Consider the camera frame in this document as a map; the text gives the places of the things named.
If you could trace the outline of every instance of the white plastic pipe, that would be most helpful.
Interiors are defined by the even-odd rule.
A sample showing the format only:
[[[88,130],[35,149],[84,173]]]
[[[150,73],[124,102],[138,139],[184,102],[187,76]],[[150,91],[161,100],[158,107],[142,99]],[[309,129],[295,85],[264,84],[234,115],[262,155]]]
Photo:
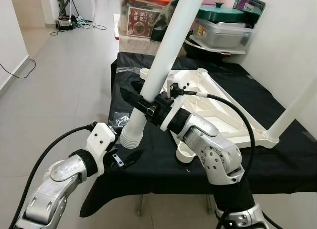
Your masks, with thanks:
[[[152,102],[160,92],[202,2],[203,0],[179,0],[140,93],[147,101]],[[144,114],[134,109],[128,124],[122,130],[121,144],[129,149],[136,148],[143,137],[145,123]]]
[[[271,141],[278,142],[280,135],[294,121],[301,110],[309,103],[317,92],[317,78],[303,89],[303,91],[295,98],[291,105],[282,113],[276,122],[264,132],[266,138]]]

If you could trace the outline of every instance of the black tablecloth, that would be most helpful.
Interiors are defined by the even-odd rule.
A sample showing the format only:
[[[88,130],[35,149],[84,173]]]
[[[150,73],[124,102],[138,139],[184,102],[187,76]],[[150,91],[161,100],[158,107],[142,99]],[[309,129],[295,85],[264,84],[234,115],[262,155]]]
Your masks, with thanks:
[[[115,113],[131,113],[120,96],[120,87],[133,90],[130,82],[140,80],[138,68],[150,68],[154,56],[119,53],[117,72],[113,71],[113,93],[109,120]],[[189,58],[178,58],[173,69],[205,68],[209,75],[241,104],[263,127],[268,129],[284,108],[257,81],[238,64],[212,64]],[[124,158],[133,150],[117,145]],[[82,209],[87,217],[113,198],[146,193],[212,194],[205,170],[198,159],[190,165],[175,160],[175,143],[168,132],[147,123],[138,149],[145,149],[141,159],[125,172],[108,172],[99,177]],[[249,159],[249,150],[241,149],[243,166]],[[307,131],[294,121],[281,135],[273,149],[257,147],[249,176],[254,194],[317,192],[317,144],[307,137]]]

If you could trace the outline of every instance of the clear plastic container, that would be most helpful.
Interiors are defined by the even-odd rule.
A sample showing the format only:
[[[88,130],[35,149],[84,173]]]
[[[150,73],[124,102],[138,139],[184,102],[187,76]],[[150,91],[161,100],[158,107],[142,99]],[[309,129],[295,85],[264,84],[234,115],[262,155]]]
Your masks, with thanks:
[[[239,23],[215,24],[196,18],[190,38],[202,47],[245,51],[253,33],[254,29],[241,27]]]
[[[120,0],[121,35],[149,38],[149,30],[152,31],[156,18],[171,1],[172,0]]]

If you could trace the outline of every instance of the tiled floor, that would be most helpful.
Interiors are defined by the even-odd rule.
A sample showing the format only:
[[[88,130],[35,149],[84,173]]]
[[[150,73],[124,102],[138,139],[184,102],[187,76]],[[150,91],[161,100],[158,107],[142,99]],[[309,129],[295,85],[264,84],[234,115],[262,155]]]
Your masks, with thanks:
[[[23,31],[37,67],[27,79],[17,79],[0,99],[1,228],[9,225],[27,176],[43,150],[74,127],[92,120],[107,121],[110,64],[118,52],[114,13],[119,13],[119,0],[97,0],[95,22],[106,26],[106,31],[75,29],[58,36],[50,36],[47,30]],[[45,169],[85,146],[87,136],[87,132],[80,132],[59,143],[41,164],[31,191],[40,184]],[[89,178],[70,196],[59,229],[215,228],[216,219],[207,214],[204,195],[146,195],[141,217],[135,215],[138,196],[126,196],[112,200],[89,218],[79,218],[94,180]],[[315,220],[314,213],[304,212],[306,217],[301,216],[302,221],[297,222],[291,220],[296,210],[290,213],[285,208],[302,203],[302,208],[313,208],[315,212],[316,195],[292,196],[293,201],[289,198],[256,197],[267,214],[285,228],[309,228],[302,225]]]

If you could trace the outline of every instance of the metal table leg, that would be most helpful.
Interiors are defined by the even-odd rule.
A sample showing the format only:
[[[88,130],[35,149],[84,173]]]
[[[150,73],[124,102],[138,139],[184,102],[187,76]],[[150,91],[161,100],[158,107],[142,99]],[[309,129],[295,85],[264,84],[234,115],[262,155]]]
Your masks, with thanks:
[[[136,209],[136,215],[138,217],[140,217],[142,214],[142,200],[143,200],[143,194],[140,194],[137,209]]]
[[[210,194],[206,194],[206,200],[207,200],[207,213],[211,215],[213,213],[211,201],[210,201]]]

